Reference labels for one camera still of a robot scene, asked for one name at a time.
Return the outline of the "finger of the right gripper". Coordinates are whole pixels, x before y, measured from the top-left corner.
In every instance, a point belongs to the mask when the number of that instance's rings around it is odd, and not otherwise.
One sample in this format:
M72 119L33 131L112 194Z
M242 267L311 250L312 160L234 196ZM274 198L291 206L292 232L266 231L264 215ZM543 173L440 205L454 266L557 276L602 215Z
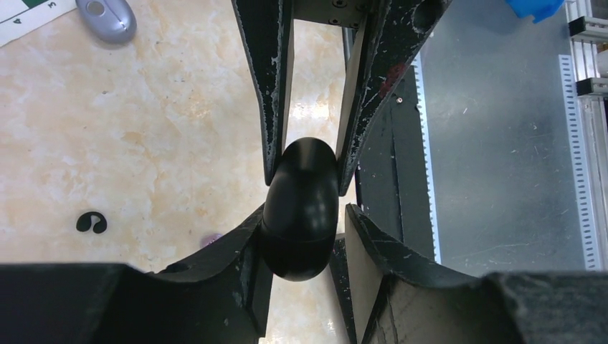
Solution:
M351 56L336 143L338 194L348 190L366 139L450 0L372 1Z
M269 186L288 128L294 2L234 0L232 6L259 104L264 177Z

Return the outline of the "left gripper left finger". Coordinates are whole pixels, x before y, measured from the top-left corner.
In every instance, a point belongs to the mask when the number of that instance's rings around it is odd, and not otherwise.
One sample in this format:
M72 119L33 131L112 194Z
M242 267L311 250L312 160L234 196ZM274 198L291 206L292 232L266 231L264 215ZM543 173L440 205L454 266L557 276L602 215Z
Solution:
M257 343L272 273L262 210L164 270L127 264L4 264L3 343Z

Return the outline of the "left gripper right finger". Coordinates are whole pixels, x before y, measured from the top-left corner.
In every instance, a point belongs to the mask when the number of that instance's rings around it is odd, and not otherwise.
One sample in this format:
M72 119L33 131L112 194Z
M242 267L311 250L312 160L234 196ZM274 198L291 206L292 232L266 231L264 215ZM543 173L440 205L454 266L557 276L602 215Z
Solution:
M605 343L604 272L457 272L349 204L330 260L351 343Z

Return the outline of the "black earbud charging case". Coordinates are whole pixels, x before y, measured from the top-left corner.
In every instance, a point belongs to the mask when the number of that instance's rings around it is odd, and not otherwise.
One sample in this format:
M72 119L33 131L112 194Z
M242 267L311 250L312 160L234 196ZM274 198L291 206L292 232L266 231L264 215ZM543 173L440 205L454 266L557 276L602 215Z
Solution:
M317 138L292 142L270 184L260 224L262 256L275 275L302 282L326 268L336 239L338 198L332 148Z

